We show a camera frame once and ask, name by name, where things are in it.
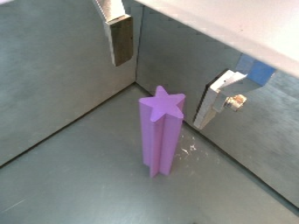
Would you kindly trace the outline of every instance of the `metal bracket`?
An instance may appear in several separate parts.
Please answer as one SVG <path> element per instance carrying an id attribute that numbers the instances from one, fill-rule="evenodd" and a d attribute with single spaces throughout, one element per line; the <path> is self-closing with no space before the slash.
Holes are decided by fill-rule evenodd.
<path id="1" fill-rule="evenodd" d="M 200 107 L 193 119 L 193 126 L 203 129 L 224 108 L 239 111 L 247 97 L 241 94 L 261 88 L 275 73 L 275 69 L 261 61 L 241 54 L 236 72 L 227 70 L 207 86 L 200 100 Z"/>
<path id="2" fill-rule="evenodd" d="M 133 18 L 121 0 L 93 0 L 105 28 L 112 63 L 120 66 L 133 56 Z"/>

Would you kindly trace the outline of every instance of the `star-shaped top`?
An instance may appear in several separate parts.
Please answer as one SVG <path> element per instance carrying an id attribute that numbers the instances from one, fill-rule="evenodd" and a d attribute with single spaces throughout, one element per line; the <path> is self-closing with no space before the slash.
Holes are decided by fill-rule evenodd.
<path id="1" fill-rule="evenodd" d="M 139 100 L 152 108 L 151 121 L 156 122 L 164 115 L 183 119 L 184 94 L 167 94 L 161 86 L 156 87 L 155 96 Z"/>

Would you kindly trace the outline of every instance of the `gray floor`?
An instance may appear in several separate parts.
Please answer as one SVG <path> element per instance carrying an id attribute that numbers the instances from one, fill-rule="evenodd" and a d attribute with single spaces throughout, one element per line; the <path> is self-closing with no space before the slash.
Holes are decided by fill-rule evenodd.
<path id="1" fill-rule="evenodd" d="M 168 177 L 141 163 L 131 86 L 0 171 L 0 223 L 296 223 L 297 210 L 183 126 Z"/>

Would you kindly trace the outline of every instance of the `gray metal wall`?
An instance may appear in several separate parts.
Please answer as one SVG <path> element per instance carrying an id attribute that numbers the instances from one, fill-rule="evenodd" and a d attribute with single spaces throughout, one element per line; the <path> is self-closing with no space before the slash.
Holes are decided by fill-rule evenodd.
<path id="1" fill-rule="evenodd" d="M 113 67 L 91 0 L 0 6 L 0 165 L 135 81 L 143 7 L 135 1 L 125 7 L 135 57 Z"/>
<path id="2" fill-rule="evenodd" d="M 233 70 L 240 52 L 145 8 L 136 82 L 151 92 L 163 85 L 185 93 L 185 122 L 204 87 Z M 276 73 L 247 94 L 241 112 L 225 109 L 200 132 L 299 206 L 299 80 Z"/>

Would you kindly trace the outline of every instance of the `purple block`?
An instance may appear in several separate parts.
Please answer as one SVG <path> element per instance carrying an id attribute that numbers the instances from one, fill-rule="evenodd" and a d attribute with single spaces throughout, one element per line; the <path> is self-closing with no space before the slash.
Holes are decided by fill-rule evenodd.
<path id="1" fill-rule="evenodd" d="M 168 175 L 183 126 L 184 94 L 167 94 L 159 86 L 153 97 L 139 100 L 144 164 L 149 175 Z"/>

